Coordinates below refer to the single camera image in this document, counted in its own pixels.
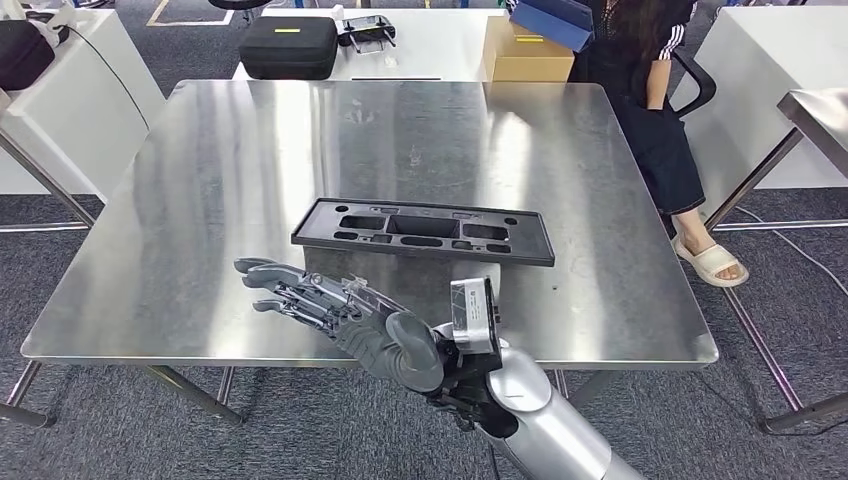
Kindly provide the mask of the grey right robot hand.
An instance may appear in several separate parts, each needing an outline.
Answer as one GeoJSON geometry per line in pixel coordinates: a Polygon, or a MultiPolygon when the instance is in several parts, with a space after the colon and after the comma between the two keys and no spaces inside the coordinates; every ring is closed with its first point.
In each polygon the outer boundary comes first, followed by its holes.
{"type": "Polygon", "coordinates": [[[353,279],[245,257],[234,261],[243,284],[273,294],[258,300],[258,312],[274,311],[325,334],[372,375],[429,394],[444,380],[435,332],[410,310],[353,279]]]}

